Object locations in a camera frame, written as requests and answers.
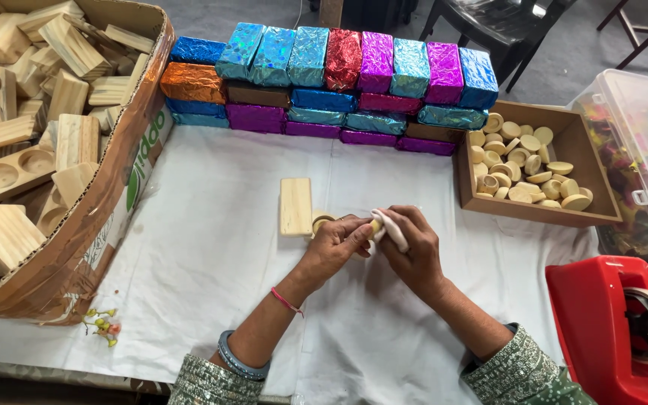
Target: plastic storage box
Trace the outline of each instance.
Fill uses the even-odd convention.
[[[648,77],[605,70],[567,108],[584,116],[624,220],[598,226],[600,248],[648,262]]]

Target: green patterned sleeve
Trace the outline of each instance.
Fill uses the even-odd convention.
[[[521,326],[489,361],[469,364],[462,380],[484,405],[596,405]]]
[[[184,357],[168,405],[256,404],[263,381],[251,381],[191,354]]]

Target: stack of wrapped soap bars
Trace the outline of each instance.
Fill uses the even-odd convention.
[[[180,37],[160,86],[180,125],[338,138],[450,156],[486,124],[486,52],[376,32],[239,23],[229,43]]]

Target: blue foil wrapper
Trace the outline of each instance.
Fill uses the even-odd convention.
[[[420,99],[429,86],[429,58],[426,43],[394,38],[394,75],[389,93]]]
[[[328,28],[299,27],[286,72],[294,86],[324,86],[324,58]]]
[[[213,115],[200,115],[200,114],[181,114],[179,112],[171,112],[171,117],[178,125],[197,125],[200,127],[217,127],[229,128],[229,120],[226,117],[215,117]]]
[[[269,87],[286,87],[291,84],[287,64],[292,55],[295,34],[296,32],[286,28],[266,28],[249,70],[249,81]]]
[[[236,25],[219,60],[214,64],[220,78],[248,80],[249,70],[265,28],[264,25],[247,22]]]
[[[219,60],[226,45],[224,42],[179,37],[171,49],[169,59],[173,62],[213,65]]]
[[[347,118],[345,112],[338,111],[325,111],[324,109],[301,108],[300,106],[293,106],[287,113],[289,121],[296,121],[298,123],[311,123],[323,125],[344,125],[344,120]]]
[[[359,110],[346,115],[347,128],[381,134],[401,135],[407,129],[407,116],[399,112],[381,113]]]
[[[459,60],[462,63],[463,90],[462,98],[456,105],[489,110],[499,97],[499,85],[489,54],[460,48]]]
[[[166,98],[166,105],[174,113],[211,115],[219,118],[226,118],[227,112],[223,105],[213,102],[188,101]]]
[[[353,94],[319,88],[295,88],[292,90],[292,104],[296,107],[351,113],[356,111],[358,103]]]
[[[475,131],[487,123],[489,112],[475,108],[462,108],[453,105],[427,104],[419,111],[417,121],[439,127],[458,128]]]

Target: gray carpet floor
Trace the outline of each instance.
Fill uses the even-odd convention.
[[[420,0],[409,25],[399,24],[390,34],[418,39],[433,0]],[[159,5],[171,18],[178,35],[226,42],[238,22],[293,27],[300,12],[299,0],[145,0]],[[546,36],[534,59],[513,88],[500,98],[545,105],[566,105],[592,83],[596,75],[613,69],[633,50],[615,17],[602,32],[596,27],[618,0],[579,0]],[[631,0],[624,8],[633,24],[648,25],[648,0]],[[299,25],[317,26],[318,13],[301,8]],[[456,42],[459,33],[443,18],[427,41]],[[626,71],[648,76],[648,49]]]

